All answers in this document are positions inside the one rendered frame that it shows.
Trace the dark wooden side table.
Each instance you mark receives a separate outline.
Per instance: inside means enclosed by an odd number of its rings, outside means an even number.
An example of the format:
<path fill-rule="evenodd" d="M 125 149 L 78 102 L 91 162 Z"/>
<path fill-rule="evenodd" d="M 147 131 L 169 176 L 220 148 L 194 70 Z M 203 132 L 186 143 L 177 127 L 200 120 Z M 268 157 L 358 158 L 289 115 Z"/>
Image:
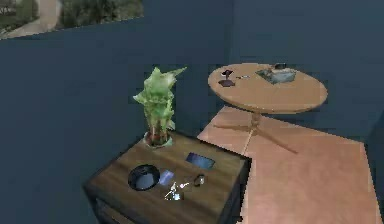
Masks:
<path fill-rule="evenodd" d="M 252 159 L 225 148 L 171 134 L 173 144 L 151 148 L 142 137 L 95 172 L 83 189 L 100 224 L 236 224 L 240 219 Z M 201 169 L 186 161 L 192 152 L 215 161 Z M 186 186 L 180 200 L 166 200 L 169 186 L 157 184 L 146 191 L 133 190 L 128 175 L 137 166 L 154 165 L 174 173 L 172 183 Z M 197 175 L 205 183 L 194 186 Z"/>

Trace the black round bowl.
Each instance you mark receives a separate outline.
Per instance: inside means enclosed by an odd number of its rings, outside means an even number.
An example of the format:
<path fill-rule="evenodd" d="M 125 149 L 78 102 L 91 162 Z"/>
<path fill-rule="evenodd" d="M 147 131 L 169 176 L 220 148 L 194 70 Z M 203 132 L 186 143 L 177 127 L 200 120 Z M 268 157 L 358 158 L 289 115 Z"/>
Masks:
<path fill-rule="evenodd" d="M 135 167 L 128 175 L 128 185 L 136 191 L 146 191 L 160 180 L 160 172 L 150 164 L 143 164 Z"/>

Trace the dark small statuette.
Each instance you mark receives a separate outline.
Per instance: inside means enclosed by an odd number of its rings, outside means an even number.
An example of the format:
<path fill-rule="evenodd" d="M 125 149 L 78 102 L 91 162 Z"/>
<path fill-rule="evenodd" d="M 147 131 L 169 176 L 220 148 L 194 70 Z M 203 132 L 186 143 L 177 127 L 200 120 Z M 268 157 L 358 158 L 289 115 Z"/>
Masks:
<path fill-rule="evenodd" d="M 232 80 L 229 79 L 229 76 L 232 73 L 233 73 L 232 70 L 225 70 L 224 72 L 221 73 L 221 75 L 224 76 L 224 79 L 219 81 L 219 84 L 222 87 L 231 87 L 231 86 L 235 85 L 235 83 Z"/>

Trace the small blue card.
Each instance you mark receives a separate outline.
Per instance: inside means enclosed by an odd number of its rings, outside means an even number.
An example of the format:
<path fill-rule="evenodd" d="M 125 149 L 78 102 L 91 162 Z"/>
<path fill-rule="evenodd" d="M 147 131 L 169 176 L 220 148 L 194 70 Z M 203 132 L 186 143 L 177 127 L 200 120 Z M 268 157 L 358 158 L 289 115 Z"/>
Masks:
<path fill-rule="evenodd" d="M 160 175 L 159 183 L 163 186 L 166 186 L 172 180 L 173 176 L 174 176 L 173 172 L 169 170 L 165 170 Z"/>

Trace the dark blue phone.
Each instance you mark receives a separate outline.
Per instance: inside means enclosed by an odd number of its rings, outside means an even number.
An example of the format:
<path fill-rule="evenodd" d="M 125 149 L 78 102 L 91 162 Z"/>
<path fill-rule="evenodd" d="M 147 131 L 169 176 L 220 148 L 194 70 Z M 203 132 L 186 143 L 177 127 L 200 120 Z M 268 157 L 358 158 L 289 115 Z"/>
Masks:
<path fill-rule="evenodd" d="M 215 164 L 214 160 L 192 153 L 192 152 L 188 154 L 186 161 L 195 166 L 200 167 L 201 169 L 206 169 L 206 170 L 211 169 Z"/>

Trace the round light wooden table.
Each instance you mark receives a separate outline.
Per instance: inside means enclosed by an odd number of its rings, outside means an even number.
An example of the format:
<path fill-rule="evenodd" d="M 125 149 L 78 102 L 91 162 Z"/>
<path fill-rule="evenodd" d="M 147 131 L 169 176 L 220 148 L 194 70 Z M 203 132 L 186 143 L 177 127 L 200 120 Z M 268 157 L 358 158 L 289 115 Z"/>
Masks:
<path fill-rule="evenodd" d="M 310 111 L 325 102 L 328 91 L 322 82 L 296 69 L 293 69 L 296 72 L 295 80 L 287 83 L 270 84 L 256 74 L 256 71 L 271 67 L 272 65 L 259 63 L 230 64 L 215 69 L 209 75 L 208 85 L 220 99 L 251 112 L 249 126 L 218 125 L 218 128 L 248 132 L 244 150 L 247 150 L 251 138 L 259 135 L 296 154 L 288 144 L 260 128 L 262 115 Z M 233 71 L 229 79 L 235 83 L 234 86 L 222 87 L 219 84 L 219 81 L 224 79 L 221 73 L 225 70 Z M 236 78 L 243 75 L 248 75 L 250 78 Z"/>

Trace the grey-green open box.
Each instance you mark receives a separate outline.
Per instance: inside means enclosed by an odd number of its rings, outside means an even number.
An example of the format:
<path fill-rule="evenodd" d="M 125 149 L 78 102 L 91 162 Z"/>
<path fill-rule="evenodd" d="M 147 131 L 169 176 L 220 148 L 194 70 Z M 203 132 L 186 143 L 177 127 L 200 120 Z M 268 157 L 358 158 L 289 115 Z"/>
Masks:
<path fill-rule="evenodd" d="M 276 63 L 271 68 L 256 71 L 256 74 L 270 84 L 287 83 L 295 80 L 296 72 L 286 63 Z"/>

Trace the green potted house plant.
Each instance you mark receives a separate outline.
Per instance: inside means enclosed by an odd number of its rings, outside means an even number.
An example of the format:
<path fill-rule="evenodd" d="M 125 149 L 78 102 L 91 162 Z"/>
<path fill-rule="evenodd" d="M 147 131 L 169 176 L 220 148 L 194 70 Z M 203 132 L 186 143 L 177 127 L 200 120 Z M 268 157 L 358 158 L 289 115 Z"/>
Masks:
<path fill-rule="evenodd" d="M 186 67 L 163 73 L 155 67 L 150 76 L 144 80 L 144 88 L 133 99 L 141 104 L 148 124 L 144 134 L 144 143 L 152 148 L 161 148 L 172 143 L 169 130 L 175 129 L 172 120 L 174 115 L 172 88 L 176 77 L 184 72 Z"/>

